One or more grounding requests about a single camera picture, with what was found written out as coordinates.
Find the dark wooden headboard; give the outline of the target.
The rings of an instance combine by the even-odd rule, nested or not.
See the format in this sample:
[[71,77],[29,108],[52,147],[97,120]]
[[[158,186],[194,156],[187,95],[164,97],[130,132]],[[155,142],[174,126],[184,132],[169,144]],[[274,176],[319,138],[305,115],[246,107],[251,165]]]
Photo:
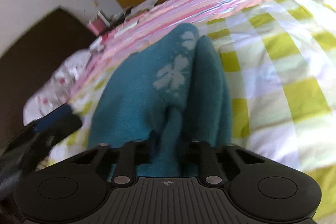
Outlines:
[[68,11],[57,8],[23,34],[1,57],[1,147],[23,128],[26,101],[72,53],[96,36]]

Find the teal knitted sweater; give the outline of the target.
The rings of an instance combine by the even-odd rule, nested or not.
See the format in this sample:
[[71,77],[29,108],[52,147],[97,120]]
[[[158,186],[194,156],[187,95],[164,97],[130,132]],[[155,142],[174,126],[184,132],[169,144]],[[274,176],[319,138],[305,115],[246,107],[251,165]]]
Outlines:
[[88,147],[149,141],[140,176],[193,176],[192,141],[231,140],[229,89],[211,40],[183,23],[114,71],[94,111]]

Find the white paper on nightstand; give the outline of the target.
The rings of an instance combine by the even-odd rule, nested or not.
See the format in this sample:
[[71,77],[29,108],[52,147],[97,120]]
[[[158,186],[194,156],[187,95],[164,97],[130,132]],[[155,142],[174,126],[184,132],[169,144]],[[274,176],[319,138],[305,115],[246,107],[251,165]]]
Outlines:
[[137,14],[142,13],[144,11],[150,11],[157,4],[158,1],[159,0],[145,0],[139,5],[133,7],[128,17],[136,16]]

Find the grey pillow with red dots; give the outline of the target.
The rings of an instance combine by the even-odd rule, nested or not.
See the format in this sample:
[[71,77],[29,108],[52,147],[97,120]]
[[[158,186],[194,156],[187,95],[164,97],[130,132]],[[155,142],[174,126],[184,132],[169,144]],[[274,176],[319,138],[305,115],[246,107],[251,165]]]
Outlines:
[[71,88],[91,59],[89,50],[79,50],[54,71],[51,78],[30,97],[23,108],[23,124],[42,118],[68,101]]

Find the pink storage box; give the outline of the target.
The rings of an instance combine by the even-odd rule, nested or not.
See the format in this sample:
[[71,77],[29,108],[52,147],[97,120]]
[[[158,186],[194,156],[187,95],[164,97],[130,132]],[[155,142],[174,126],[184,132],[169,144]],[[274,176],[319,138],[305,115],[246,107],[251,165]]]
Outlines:
[[106,28],[106,24],[101,18],[95,17],[88,22],[87,27],[92,31],[93,34],[99,36]]

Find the pink striped quilt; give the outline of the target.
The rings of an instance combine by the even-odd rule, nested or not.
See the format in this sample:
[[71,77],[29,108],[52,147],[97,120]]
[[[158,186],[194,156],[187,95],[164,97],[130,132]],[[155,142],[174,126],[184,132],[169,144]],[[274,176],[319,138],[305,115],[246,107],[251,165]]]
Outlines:
[[98,79],[100,73],[120,63],[133,52],[155,43],[181,23],[198,24],[224,18],[238,11],[271,0],[168,0],[102,36],[101,50],[88,63],[71,88],[75,96]]

